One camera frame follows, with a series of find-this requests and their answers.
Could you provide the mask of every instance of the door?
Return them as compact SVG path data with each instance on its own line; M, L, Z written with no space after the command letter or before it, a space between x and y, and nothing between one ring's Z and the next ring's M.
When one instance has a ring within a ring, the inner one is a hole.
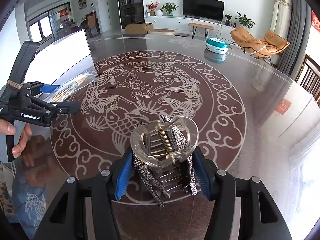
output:
M107 0L111 29L121 29L118 0Z

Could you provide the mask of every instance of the wooden chair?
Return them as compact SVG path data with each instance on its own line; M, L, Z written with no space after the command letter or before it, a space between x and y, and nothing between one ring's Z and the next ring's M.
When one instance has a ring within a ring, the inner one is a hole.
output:
M320 105L320 66L307 54L295 81L313 95Z
M95 13L87 14L87 29L89 32L90 37L92 37L91 29L96 28L97 35L99 34L99 29L97 25L97 18Z

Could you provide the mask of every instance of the television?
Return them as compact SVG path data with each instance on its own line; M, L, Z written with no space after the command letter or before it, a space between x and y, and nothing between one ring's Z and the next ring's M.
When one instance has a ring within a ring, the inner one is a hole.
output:
M183 15L222 21L224 2L217 0L183 0Z

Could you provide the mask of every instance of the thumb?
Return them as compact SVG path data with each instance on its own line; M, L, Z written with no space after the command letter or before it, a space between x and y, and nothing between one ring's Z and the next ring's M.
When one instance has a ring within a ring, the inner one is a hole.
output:
M14 135L16 128L4 119L0 119L0 133L5 135Z

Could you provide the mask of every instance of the cardboard box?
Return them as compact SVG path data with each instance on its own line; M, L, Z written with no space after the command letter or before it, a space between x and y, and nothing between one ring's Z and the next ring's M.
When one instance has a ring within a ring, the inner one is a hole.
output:
M149 30L153 30L152 23L134 23L125 27L126 34L148 34Z

